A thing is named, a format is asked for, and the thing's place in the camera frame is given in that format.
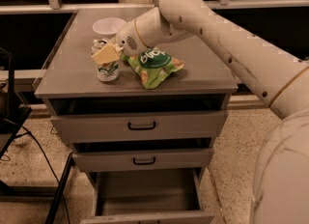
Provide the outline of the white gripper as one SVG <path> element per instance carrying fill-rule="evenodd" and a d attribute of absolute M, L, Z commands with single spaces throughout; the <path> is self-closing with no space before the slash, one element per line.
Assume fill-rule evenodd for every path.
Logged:
<path fill-rule="evenodd" d="M 107 43 L 101 48 L 93 46 L 92 59 L 97 65 L 103 65 L 119 60 L 122 51 L 126 56 L 135 56 L 147 49 L 138 31 L 137 19 L 133 19 L 119 29 L 116 43 Z"/>

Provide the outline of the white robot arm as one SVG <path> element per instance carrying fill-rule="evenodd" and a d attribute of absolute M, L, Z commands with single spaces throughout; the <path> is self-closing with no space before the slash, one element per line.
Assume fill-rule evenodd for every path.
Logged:
<path fill-rule="evenodd" d="M 255 167 L 250 224 L 309 224 L 309 64 L 213 12 L 203 0 L 159 0 L 95 53 L 99 64 L 191 33 L 281 119 Z"/>

